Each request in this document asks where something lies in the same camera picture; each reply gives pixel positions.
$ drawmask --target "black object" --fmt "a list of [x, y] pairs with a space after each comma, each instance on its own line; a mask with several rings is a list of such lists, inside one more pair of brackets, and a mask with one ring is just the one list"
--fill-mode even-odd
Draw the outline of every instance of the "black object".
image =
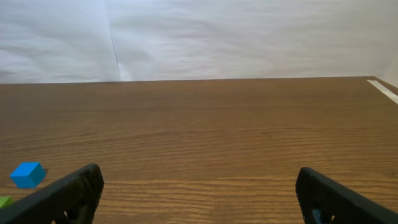
[[100, 167], [87, 165], [0, 209], [0, 224], [90, 224], [103, 188]]
[[303, 167], [296, 194], [306, 224], [397, 224], [398, 214]]

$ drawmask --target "white backdrop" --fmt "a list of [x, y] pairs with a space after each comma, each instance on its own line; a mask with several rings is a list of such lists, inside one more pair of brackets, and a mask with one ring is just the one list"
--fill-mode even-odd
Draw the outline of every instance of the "white backdrop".
[[0, 83], [383, 75], [396, 0], [2, 0]]

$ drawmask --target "wooden table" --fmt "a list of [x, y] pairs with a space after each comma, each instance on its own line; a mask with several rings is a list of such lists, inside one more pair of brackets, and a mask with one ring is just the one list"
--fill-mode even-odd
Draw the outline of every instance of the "wooden table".
[[367, 78], [0, 85], [0, 195], [34, 191], [20, 162], [39, 187], [95, 162], [94, 223], [303, 223], [309, 166], [398, 211], [398, 105]]

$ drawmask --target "green block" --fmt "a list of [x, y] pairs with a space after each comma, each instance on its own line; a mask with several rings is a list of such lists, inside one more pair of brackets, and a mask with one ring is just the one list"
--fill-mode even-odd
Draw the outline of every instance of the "green block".
[[14, 201], [11, 197], [0, 197], [0, 208], [12, 205]]

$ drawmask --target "blue block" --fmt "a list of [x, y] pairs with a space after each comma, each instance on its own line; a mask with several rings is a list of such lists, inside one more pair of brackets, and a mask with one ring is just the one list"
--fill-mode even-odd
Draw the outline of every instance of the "blue block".
[[45, 171], [39, 162], [23, 162], [10, 175], [19, 188], [35, 188], [44, 176]]

